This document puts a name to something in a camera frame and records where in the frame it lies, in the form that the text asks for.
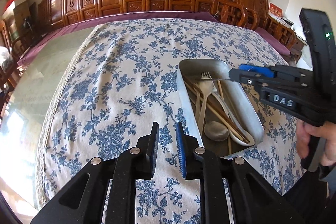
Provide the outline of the person's right hand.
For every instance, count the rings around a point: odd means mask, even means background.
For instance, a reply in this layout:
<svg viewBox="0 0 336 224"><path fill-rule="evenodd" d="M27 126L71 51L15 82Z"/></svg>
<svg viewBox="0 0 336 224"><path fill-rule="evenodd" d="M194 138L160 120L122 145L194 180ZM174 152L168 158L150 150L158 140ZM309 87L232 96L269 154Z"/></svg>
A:
<svg viewBox="0 0 336 224"><path fill-rule="evenodd" d="M297 120L297 153L300 158L305 159L309 154L309 141L312 136L326 140L323 155L320 163L323 166L332 166L336 160L336 128L335 124L326 121L321 127L314 127L310 124Z"/></svg>

